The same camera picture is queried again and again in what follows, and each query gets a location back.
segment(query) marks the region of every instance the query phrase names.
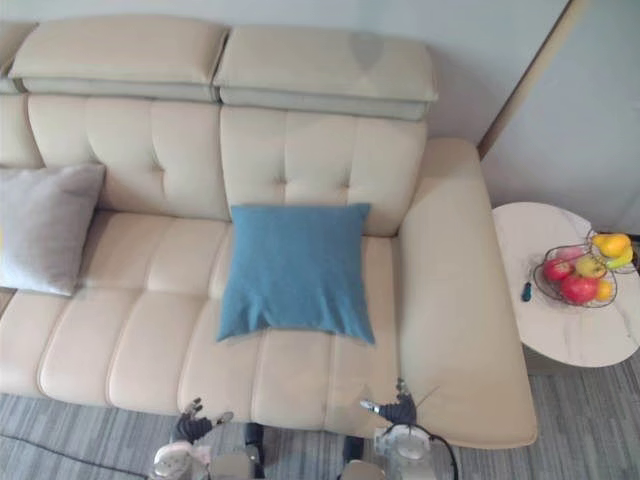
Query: gray carpet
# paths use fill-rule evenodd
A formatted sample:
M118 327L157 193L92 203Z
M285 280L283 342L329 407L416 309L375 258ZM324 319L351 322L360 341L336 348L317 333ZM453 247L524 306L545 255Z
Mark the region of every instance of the gray carpet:
M640 353L614 367L574 375L530 377L540 436L531 447L456 449L461 478L605 480L640 479ZM0 396L0 432L103 465L146 473L173 418L124 410ZM205 439L214 451L242 444L242 427L227 425ZM338 435L266 429L267 478L334 479L341 468ZM367 457L372 458L367 446ZM437 470L450 477L438 449ZM131 480L33 446L0 439L2 480Z

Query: gray pillow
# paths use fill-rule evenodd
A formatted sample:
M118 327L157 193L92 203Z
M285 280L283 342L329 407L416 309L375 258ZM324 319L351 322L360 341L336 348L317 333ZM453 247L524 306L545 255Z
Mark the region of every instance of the gray pillow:
M0 168L0 287L71 295L102 165Z

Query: headrest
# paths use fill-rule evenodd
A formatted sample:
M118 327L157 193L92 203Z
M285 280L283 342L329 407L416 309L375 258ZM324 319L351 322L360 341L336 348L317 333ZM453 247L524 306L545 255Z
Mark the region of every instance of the headrest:
M232 105L406 120L438 98L423 43L309 27L235 27L214 85Z
M10 76L35 93L212 101L227 31L162 15L49 21L24 41Z

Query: yellow pear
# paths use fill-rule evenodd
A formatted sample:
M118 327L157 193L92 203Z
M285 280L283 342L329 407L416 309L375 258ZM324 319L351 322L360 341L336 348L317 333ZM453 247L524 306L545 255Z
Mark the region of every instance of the yellow pear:
M591 241L603 255L612 258L619 257L631 246L631 239L624 233L598 234L594 235Z

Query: blue pillow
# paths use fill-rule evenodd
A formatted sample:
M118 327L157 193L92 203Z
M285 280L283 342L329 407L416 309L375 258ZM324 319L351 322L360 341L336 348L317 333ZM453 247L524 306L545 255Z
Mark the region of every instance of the blue pillow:
M232 207L234 250L218 341L273 327L373 344L361 258L370 208Z

